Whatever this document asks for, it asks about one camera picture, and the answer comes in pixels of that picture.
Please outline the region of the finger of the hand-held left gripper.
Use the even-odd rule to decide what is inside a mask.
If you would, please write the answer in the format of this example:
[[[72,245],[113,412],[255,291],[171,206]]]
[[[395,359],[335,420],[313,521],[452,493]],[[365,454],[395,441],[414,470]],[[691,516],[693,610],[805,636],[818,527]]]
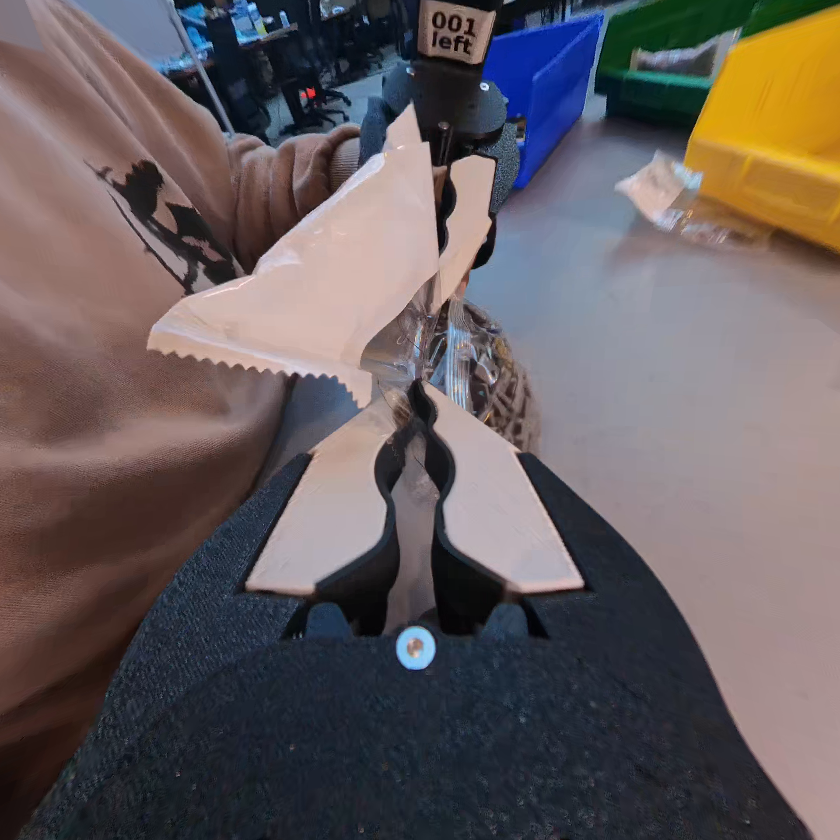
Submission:
[[[490,233],[496,172],[497,161],[483,154],[456,160],[447,169],[437,216],[444,238],[434,280],[434,312],[456,294]]]

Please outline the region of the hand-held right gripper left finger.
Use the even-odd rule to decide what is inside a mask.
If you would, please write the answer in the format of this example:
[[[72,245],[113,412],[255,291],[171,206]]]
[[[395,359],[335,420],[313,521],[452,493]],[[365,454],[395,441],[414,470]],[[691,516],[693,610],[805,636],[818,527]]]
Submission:
[[[384,631],[401,559],[393,490],[411,439],[402,398],[376,397],[299,460],[247,592],[332,603],[359,634]]]

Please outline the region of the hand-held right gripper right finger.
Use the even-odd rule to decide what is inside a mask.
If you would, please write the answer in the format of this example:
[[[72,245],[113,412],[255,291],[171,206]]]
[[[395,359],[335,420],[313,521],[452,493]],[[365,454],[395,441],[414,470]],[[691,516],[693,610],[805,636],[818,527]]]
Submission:
[[[430,568],[443,632],[472,634],[501,604],[583,592],[585,578],[526,469],[542,463],[427,382],[413,384],[411,404],[437,490]]]

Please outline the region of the large clear labelled bag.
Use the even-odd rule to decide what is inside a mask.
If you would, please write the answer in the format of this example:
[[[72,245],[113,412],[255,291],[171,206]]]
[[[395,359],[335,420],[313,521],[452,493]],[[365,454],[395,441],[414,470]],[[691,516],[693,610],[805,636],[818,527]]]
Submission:
[[[433,319],[442,226],[429,143],[414,106],[324,204],[249,276],[176,303],[147,349],[229,369],[341,385],[364,410],[375,380],[420,376],[423,321]]]

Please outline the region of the clear plastic bag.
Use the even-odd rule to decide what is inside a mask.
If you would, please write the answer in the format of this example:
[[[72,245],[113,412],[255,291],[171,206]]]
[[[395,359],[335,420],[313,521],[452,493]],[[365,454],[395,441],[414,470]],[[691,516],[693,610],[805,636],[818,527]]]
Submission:
[[[703,174],[657,150],[650,162],[615,184],[659,232],[711,249],[765,253],[774,230],[718,200],[703,196]]]

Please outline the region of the green bin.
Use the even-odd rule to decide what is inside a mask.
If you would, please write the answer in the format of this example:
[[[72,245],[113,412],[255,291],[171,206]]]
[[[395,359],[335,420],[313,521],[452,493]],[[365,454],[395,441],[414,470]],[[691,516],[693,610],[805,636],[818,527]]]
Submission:
[[[692,129],[722,62],[741,38],[832,1],[655,1],[610,17],[595,69],[605,114]]]

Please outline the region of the yellow bin with grey parts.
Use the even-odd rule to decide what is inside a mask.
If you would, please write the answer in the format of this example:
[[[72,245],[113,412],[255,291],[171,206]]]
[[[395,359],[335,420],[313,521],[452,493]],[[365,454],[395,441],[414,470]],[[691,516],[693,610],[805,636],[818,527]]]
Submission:
[[[741,38],[689,137],[700,194],[839,250],[839,9]]]

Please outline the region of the person's left forearm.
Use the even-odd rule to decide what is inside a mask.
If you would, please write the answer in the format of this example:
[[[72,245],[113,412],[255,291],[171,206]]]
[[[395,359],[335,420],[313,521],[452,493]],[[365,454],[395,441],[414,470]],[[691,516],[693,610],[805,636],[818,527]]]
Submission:
[[[225,240],[245,273],[359,167],[361,128],[300,134],[272,147],[237,134],[227,142]]]

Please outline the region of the blue bin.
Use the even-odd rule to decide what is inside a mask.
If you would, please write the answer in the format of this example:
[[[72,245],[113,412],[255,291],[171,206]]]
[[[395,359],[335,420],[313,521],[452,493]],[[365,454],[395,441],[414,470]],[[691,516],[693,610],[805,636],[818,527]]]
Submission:
[[[509,120],[524,124],[516,189],[528,186],[581,117],[603,25],[597,13],[493,38],[484,78],[507,99]]]

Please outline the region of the black office chair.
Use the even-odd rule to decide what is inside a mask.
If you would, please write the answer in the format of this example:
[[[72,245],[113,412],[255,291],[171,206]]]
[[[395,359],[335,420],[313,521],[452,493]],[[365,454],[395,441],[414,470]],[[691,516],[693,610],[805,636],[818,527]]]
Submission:
[[[181,8],[178,14],[187,34],[194,29],[203,42],[213,48],[213,65],[207,75],[233,130],[267,143],[270,116],[250,85],[253,80],[251,66],[239,44],[231,10],[225,2],[198,2]]]
[[[284,12],[274,18],[276,25],[269,32],[266,53],[275,87],[290,114],[290,122],[283,126],[280,135],[305,133],[325,123],[334,128],[348,123],[350,115],[331,104],[349,107],[351,100],[324,86],[318,59],[298,24],[290,23]]]

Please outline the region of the clear bag of parts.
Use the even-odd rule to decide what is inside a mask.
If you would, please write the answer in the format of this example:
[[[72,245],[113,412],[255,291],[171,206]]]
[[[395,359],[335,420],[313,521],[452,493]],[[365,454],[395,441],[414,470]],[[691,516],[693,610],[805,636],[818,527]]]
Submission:
[[[741,29],[736,28],[693,47],[656,52],[636,47],[631,55],[629,69],[713,80],[740,34]]]

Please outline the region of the person's beige sweatshirt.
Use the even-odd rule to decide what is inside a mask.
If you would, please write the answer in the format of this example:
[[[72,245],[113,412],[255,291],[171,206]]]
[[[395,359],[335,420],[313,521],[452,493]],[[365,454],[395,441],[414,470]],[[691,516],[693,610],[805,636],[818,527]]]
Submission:
[[[286,380],[146,348],[245,273],[209,111],[71,2],[2,33],[2,837],[98,714],[135,628],[245,499]]]

